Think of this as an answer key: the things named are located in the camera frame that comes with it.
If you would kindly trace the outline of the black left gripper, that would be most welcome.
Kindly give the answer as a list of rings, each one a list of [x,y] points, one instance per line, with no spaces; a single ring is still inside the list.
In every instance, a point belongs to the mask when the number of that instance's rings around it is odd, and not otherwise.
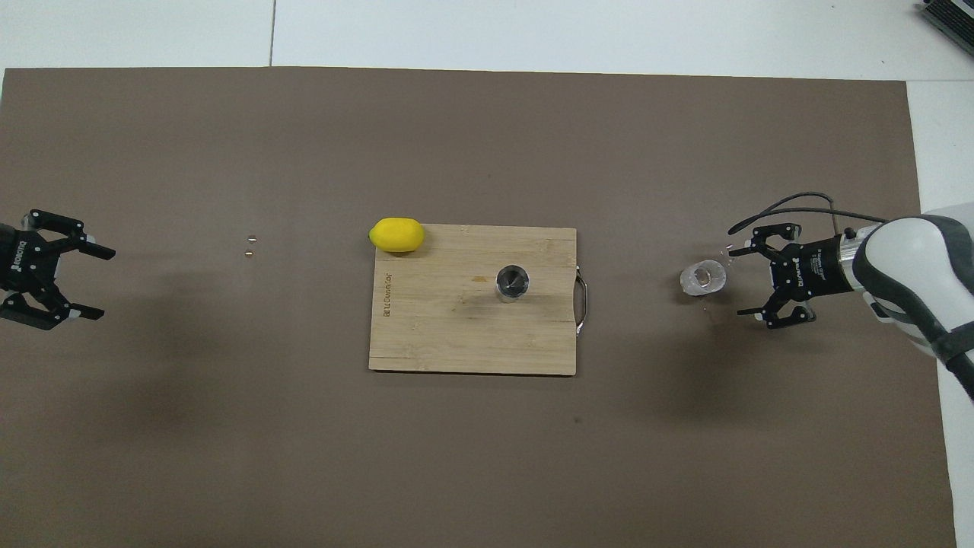
[[[62,238],[39,244],[42,237],[38,233],[41,231],[60,234]],[[111,260],[117,253],[111,247],[95,243],[93,237],[84,232],[84,222],[69,216],[30,211],[22,218],[21,228],[2,223],[1,287],[5,293],[2,319],[39,330],[51,330],[67,320],[101,319],[104,310],[69,302],[55,285],[41,284],[29,265],[24,264],[25,259],[32,259],[36,253],[47,257],[69,252],[80,252],[100,260]]]

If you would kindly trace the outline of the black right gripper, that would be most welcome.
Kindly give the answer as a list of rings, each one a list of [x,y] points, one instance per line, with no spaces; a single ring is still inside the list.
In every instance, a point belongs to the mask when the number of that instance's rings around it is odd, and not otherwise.
[[[753,317],[769,330],[785,329],[816,320],[813,308],[793,299],[845,294],[848,278],[841,264],[841,240],[825,240],[801,245],[801,226],[797,223],[775,223],[754,228],[743,247],[728,251],[729,257],[761,254],[775,260],[775,290],[764,305],[737,310],[737,316]],[[781,249],[769,245],[769,239],[785,242]]]

